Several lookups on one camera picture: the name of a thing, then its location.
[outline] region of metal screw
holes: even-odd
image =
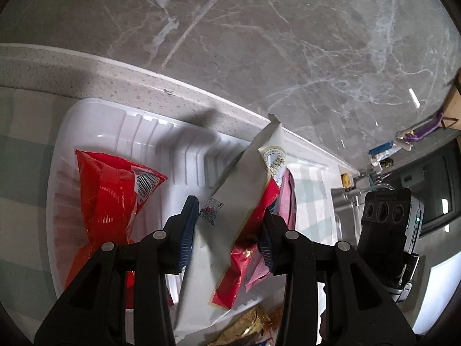
[[[167,237],[167,233],[165,230],[157,230],[154,232],[155,239],[163,239]]]
[[[298,232],[295,232],[294,230],[289,230],[285,233],[285,237],[287,237],[288,239],[298,239],[299,237],[299,234]]]
[[[338,248],[341,251],[349,251],[350,250],[350,244],[346,241],[339,241],[338,242]]]
[[[112,242],[106,242],[106,243],[102,244],[101,249],[104,252],[108,252],[108,251],[112,251],[114,249],[114,247],[115,247],[115,245]]]

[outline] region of red snack bag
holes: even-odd
[[[91,255],[105,242],[131,243],[133,219],[167,179],[163,174],[107,153],[76,150],[80,171],[80,202],[89,243],[76,254],[67,287]],[[132,288],[134,278],[127,277]]]

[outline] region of barcode label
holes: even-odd
[[[200,216],[205,221],[209,222],[211,225],[214,225],[218,210],[224,205],[219,200],[211,198],[208,201],[208,204],[204,206],[200,211]]]
[[[138,204],[146,201],[158,185],[160,179],[151,172],[132,168],[135,174],[135,192],[138,194]]]

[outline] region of marble wall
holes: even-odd
[[[437,110],[461,66],[439,0],[10,0],[0,41],[183,80],[277,114],[358,168],[368,149]]]

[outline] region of gold wrapper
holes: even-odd
[[[263,328],[270,322],[262,307],[256,306],[244,313],[236,322],[225,329],[215,342],[208,346],[240,346],[256,340]]]

